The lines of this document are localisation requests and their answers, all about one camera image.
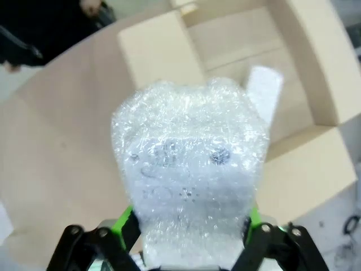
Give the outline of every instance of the clear plastic wrap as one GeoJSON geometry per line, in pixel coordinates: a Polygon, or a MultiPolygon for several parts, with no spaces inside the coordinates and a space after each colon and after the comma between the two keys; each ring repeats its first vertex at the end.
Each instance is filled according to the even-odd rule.
{"type": "Polygon", "coordinates": [[[247,93],[226,78],[154,83],[115,112],[112,144],[147,266],[232,267],[268,147],[247,93]]]}

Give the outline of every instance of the screw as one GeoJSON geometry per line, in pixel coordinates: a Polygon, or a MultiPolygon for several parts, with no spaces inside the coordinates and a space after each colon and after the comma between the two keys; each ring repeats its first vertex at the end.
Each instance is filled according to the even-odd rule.
{"type": "Polygon", "coordinates": [[[268,225],[262,225],[262,230],[265,233],[269,233],[271,231],[271,228],[268,225]]]}
{"type": "Polygon", "coordinates": [[[78,227],[72,227],[70,233],[71,234],[77,234],[79,232],[79,228],[78,227]]]}
{"type": "Polygon", "coordinates": [[[105,237],[107,234],[108,234],[108,232],[106,230],[104,230],[104,229],[99,230],[100,237],[105,237]]]}
{"type": "Polygon", "coordinates": [[[292,233],[293,233],[295,236],[301,236],[301,235],[302,235],[301,231],[298,230],[298,229],[293,229],[293,230],[292,230],[292,233]]]}

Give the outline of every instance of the white paper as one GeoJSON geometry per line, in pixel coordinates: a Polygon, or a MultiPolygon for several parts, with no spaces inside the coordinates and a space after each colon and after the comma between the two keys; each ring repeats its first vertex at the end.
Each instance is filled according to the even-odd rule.
{"type": "Polygon", "coordinates": [[[3,245],[5,239],[12,233],[14,228],[10,218],[6,212],[5,206],[0,201],[0,246],[3,245]]]}

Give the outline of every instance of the black jacket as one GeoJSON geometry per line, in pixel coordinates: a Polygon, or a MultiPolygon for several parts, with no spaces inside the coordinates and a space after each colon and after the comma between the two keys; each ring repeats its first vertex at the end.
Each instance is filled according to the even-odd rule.
{"type": "Polygon", "coordinates": [[[44,65],[94,31],[79,0],[0,0],[0,63],[44,65]]]}

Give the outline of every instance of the zipper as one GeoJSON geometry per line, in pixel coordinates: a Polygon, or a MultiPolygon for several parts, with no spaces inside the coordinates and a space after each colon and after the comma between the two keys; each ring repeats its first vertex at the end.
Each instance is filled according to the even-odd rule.
{"type": "Polygon", "coordinates": [[[29,45],[16,36],[14,36],[9,30],[7,30],[5,27],[0,25],[0,33],[2,33],[6,38],[8,38],[10,41],[12,41],[16,46],[24,49],[29,50],[33,55],[35,55],[37,58],[42,59],[43,55],[35,46],[29,45]]]}

